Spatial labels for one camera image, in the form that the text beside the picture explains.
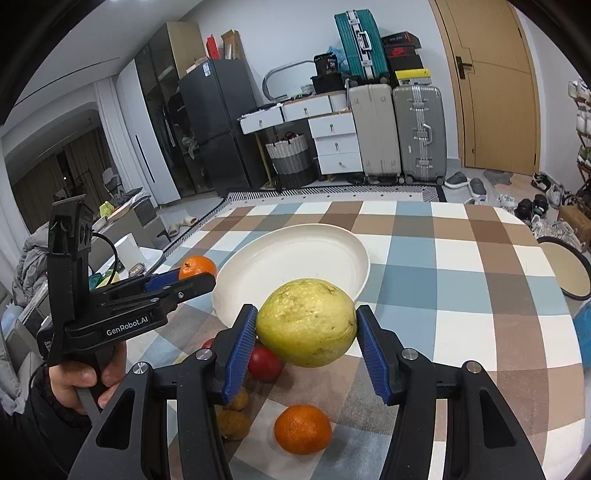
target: red apple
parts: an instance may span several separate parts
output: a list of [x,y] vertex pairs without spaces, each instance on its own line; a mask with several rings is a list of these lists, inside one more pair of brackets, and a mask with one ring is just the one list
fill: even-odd
[[282,370],[281,360],[273,352],[263,346],[255,346],[248,362],[248,371],[255,380],[274,382]]

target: orange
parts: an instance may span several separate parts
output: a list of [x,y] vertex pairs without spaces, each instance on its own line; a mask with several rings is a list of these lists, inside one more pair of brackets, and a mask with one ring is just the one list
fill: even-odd
[[189,257],[183,261],[178,271],[178,279],[189,278],[200,273],[211,273],[214,277],[217,273],[216,264],[207,257]]
[[309,455],[327,447],[332,438],[329,418],[312,405],[293,405],[275,421],[275,439],[295,455]]

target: black sleeve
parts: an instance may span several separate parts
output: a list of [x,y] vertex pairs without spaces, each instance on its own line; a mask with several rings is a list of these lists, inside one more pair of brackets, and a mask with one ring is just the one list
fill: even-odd
[[41,369],[22,415],[8,416],[0,408],[2,477],[65,479],[89,431],[88,417],[63,407],[54,398],[47,367]]

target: white slipper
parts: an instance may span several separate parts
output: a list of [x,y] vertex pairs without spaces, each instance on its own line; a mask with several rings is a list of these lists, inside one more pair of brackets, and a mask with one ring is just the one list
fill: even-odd
[[197,223],[197,218],[192,217],[192,216],[188,216],[188,217],[184,218],[181,225],[192,227],[193,225],[195,225],[195,223]]
[[168,236],[170,238],[177,236],[179,229],[180,229],[180,227],[178,226],[178,224],[173,223],[171,226],[168,227]]

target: slipper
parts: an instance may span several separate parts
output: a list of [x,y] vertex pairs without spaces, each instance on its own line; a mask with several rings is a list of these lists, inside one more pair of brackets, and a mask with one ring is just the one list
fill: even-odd
[[468,178],[461,171],[457,171],[445,181],[444,185],[448,189],[461,189],[468,185]]
[[486,201],[486,188],[481,179],[471,179],[468,184],[468,189],[470,190],[470,195],[472,195],[473,199],[482,202]]
[[179,231],[179,226],[177,223],[173,223],[171,226],[168,227],[168,236],[170,238],[177,236]]
[[181,225],[192,227],[193,225],[195,225],[195,223],[197,223],[197,218],[188,216],[184,218],[184,220],[181,222]]

